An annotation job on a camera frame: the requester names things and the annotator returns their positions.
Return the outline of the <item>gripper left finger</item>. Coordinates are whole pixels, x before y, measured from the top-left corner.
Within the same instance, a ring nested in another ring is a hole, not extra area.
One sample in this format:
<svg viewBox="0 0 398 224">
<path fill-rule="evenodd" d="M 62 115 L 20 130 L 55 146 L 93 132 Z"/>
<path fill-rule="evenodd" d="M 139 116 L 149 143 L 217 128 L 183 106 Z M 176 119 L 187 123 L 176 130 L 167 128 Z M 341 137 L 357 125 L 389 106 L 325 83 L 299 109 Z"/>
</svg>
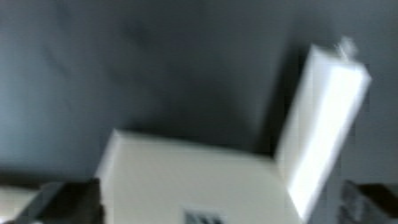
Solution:
<svg viewBox="0 0 398 224">
<path fill-rule="evenodd" d="M 11 224 L 105 224 L 100 179 L 45 184 Z"/>
</svg>

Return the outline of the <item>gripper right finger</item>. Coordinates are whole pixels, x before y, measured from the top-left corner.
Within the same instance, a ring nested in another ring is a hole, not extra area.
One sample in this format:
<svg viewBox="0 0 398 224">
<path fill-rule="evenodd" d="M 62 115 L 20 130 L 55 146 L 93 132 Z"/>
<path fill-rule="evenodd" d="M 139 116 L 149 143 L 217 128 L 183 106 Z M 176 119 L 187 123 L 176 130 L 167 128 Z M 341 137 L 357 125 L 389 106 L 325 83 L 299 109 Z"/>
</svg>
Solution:
<svg viewBox="0 0 398 224">
<path fill-rule="evenodd" d="M 398 224 L 398 184 L 345 181 L 338 224 Z"/>
</svg>

